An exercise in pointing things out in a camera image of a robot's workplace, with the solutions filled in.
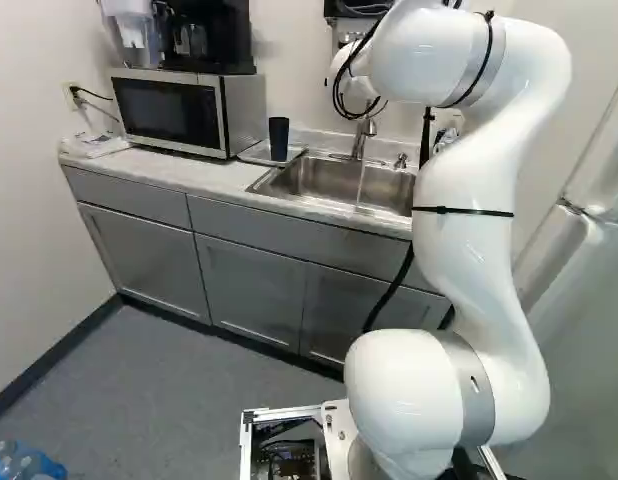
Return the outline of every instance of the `cabinet door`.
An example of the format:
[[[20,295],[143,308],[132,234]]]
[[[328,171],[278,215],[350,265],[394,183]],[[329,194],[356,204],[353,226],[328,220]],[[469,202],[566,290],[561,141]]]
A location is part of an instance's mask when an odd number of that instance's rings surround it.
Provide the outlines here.
[[[318,265],[307,266],[301,353],[341,367],[369,312],[389,283]],[[400,287],[374,329],[435,329],[450,306],[439,295]]]
[[[303,262],[196,235],[214,323],[298,352]]]
[[[193,233],[79,206],[120,292],[210,323]]]

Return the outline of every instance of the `gray carpet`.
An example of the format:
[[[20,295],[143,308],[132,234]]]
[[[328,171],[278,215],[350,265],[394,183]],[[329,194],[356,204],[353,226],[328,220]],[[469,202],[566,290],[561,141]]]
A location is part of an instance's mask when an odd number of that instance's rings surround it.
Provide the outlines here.
[[[333,380],[124,307],[0,420],[72,479],[238,478],[246,408],[344,397]]]

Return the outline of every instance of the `coffee maker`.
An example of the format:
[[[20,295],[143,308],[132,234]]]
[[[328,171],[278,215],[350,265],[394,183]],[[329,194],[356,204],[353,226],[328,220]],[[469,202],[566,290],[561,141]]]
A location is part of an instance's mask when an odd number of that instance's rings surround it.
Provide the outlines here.
[[[249,0],[154,0],[165,70],[254,74]]]

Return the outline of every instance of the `tray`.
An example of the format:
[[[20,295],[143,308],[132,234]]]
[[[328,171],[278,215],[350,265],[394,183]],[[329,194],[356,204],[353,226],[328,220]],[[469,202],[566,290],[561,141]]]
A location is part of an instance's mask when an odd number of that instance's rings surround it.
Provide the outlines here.
[[[269,144],[269,139],[267,139],[239,153],[238,158],[243,162],[255,163],[256,165],[264,165],[266,167],[284,167],[305,153],[307,148],[308,145],[303,143],[290,143],[287,147],[287,160],[278,162],[271,160],[271,145]]]

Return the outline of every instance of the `plastic bottle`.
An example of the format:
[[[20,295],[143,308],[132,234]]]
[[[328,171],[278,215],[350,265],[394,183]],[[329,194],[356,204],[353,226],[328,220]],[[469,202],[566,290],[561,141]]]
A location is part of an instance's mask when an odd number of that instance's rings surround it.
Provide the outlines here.
[[[0,480],[66,480],[67,470],[39,450],[21,442],[0,442]]]

